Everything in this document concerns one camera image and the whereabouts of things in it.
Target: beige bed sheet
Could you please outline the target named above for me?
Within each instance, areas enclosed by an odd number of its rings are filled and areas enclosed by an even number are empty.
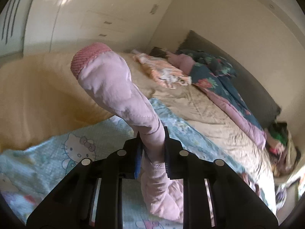
[[[275,213],[274,180],[269,157],[194,86],[166,89],[141,70],[131,54],[127,62],[133,82],[148,98],[156,97],[175,114],[241,163],[263,188]],[[73,54],[25,57],[0,68],[0,152],[23,150],[53,136],[95,124],[111,116],[78,85],[70,71]]]

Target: hello kitty blanket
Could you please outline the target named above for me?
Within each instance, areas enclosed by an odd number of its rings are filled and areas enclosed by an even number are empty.
[[[149,101],[162,124],[168,127],[170,137],[181,141],[185,149],[207,161],[221,158],[238,173],[245,171],[221,148],[177,117],[158,99]],[[122,148],[133,135],[133,130],[123,119],[113,116],[98,124],[52,137],[25,151],[6,150],[0,155],[1,194],[25,223],[35,207],[81,159],[88,157],[95,161],[106,158]],[[123,180],[122,190],[125,229],[182,229],[180,223],[149,214],[141,195],[141,184],[137,180]]]

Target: silver screw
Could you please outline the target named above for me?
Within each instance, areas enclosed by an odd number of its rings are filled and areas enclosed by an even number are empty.
[[[85,159],[83,159],[82,161],[81,161],[81,164],[82,165],[88,165],[88,164],[90,164],[91,163],[91,160],[89,159],[89,158],[85,158]]]
[[[221,160],[221,159],[217,159],[217,160],[215,161],[215,163],[216,163],[218,166],[224,166],[224,165],[225,165],[225,162],[224,162],[223,160]]]
[[[186,157],[186,156],[189,155],[189,152],[186,151],[186,150],[182,150],[182,151],[179,152],[179,154],[180,154],[180,156]]]
[[[117,151],[117,154],[119,155],[119,156],[125,156],[126,155],[126,151],[125,150],[118,150]]]

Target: gray headboard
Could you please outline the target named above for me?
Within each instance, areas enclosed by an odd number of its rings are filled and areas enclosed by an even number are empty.
[[[268,127],[280,114],[281,108],[258,80],[234,58],[212,42],[191,30],[178,48],[178,50],[183,49],[202,50],[215,57],[222,56],[227,59],[237,73],[237,77],[232,79],[234,87],[263,128]]]

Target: cartoon cat face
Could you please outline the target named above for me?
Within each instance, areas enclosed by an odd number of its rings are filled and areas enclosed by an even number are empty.
[[[68,157],[76,163],[84,158],[89,158],[92,161],[96,159],[94,142],[86,137],[80,138],[70,133],[64,147]]]
[[[6,175],[0,173],[0,191],[17,193],[19,190],[12,184],[11,180]]]

